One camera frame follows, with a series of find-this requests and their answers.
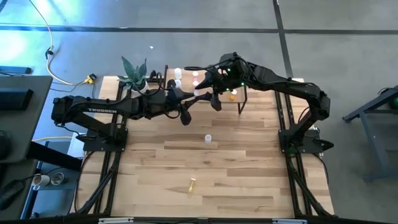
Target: green plant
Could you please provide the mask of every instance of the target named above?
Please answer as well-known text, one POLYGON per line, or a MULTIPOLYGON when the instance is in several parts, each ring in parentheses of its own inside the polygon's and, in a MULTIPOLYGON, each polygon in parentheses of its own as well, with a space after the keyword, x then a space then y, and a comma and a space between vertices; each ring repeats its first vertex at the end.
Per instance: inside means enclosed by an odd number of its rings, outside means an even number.
POLYGON ((145 79, 147 74, 147 59, 145 58, 145 62, 140 66, 134 68, 132 64, 122 56, 124 71, 126 72, 127 77, 118 76, 121 82, 127 83, 125 88, 133 90, 141 90, 145 87, 145 79))

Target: yellow object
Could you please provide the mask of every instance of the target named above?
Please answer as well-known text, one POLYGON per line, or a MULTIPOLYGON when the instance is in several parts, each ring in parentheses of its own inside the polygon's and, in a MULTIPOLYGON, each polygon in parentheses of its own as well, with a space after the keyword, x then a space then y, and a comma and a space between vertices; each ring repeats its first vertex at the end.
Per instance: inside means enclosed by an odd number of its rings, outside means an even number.
POLYGON ((59 136, 59 137, 45 137, 45 138, 39 138, 39 139, 33 139, 32 141, 43 141, 43 140, 47 140, 47 139, 69 139, 72 138, 70 136, 59 136))
POLYGON ((192 193, 192 191, 193 191, 193 187, 195 186, 195 182, 196 182, 197 180, 195 179, 195 178, 191 178, 191 182, 189 183, 189 189, 188 189, 188 192, 189 193, 192 193))
POLYGON ((87 78, 86 78, 86 80, 84 81, 84 83, 93 84, 93 83, 94 83, 94 80, 93 80, 89 75, 87 75, 87 78))

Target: wooden tabletop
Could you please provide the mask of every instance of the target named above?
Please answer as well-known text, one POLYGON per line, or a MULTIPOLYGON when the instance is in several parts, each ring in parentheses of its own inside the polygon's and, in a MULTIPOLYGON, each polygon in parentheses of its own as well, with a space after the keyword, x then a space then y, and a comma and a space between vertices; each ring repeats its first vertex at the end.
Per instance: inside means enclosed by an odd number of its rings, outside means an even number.
MULTIPOLYGON (((193 92, 195 86, 193 85, 193 81, 197 81, 201 83, 205 79, 205 70, 197 71, 198 76, 193 76, 193 71, 187 71, 181 69, 182 79, 181 79, 181 89, 186 92, 193 92)), ((166 81, 170 79, 175 79, 174 68, 167 69, 166 81)), ((211 88, 204 88, 202 90, 198 90, 199 95, 205 94, 206 92, 212 93, 213 90, 211 88)), ((236 95, 234 99, 231 99, 231 92, 225 92, 219 96, 219 99, 222 103, 243 103, 244 102, 244 88, 240 87, 236 89, 236 95)))
MULTIPOLYGON (((104 77, 99 98, 114 99, 117 89, 117 77, 104 77)), ((166 116, 129 120, 112 216, 293 217, 274 92, 248 89, 248 98, 241 115, 235 104, 223 104, 223 110, 216 112, 209 102, 197 103, 190 108, 188 126, 166 116), (206 134, 212 135, 210 144, 204 143, 206 134), (197 181, 188 193, 191 178, 197 181)), ((294 97, 292 105, 295 119, 307 107, 294 97)), ((95 118, 111 121, 107 114, 97 113, 95 118)), ((98 185, 103 157, 103 152, 95 152, 86 162, 79 208, 98 185)), ((303 154, 303 163, 310 190, 333 213, 322 163, 309 154, 303 154)), ((301 190, 297 192, 304 211, 301 190)))

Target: plant pot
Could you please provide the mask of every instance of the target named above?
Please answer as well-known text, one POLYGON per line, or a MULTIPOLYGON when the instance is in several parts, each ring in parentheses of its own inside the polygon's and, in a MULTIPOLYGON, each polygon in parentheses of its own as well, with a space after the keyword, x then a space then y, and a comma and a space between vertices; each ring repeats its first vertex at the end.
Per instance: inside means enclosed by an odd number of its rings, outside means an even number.
MULTIPOLYGON (((139 91, 140 91, 141 93, 145 93, 145 91, 147 91, 148 89, 149 89, 149 85, 148 85, 147 82, 145 82, 145 86, 144 86, 142 89, 140 89, 139 91)), ((137 97, 137 96, 139 96, 139 95, 140 95, 140 94, 139 94, 138 91, 131 89, 131 98, 137 97)))

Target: yellow plug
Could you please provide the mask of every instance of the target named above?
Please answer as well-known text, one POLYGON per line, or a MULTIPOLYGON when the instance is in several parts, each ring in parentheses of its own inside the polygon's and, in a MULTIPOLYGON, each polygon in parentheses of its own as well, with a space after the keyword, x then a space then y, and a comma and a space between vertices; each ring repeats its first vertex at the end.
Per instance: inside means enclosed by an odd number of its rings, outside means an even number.
POLYGON ((97 76, 94 74, 87 75, 87 78, 84 81, 84 83, 93 84, 96 79, 97 79, 97 76))

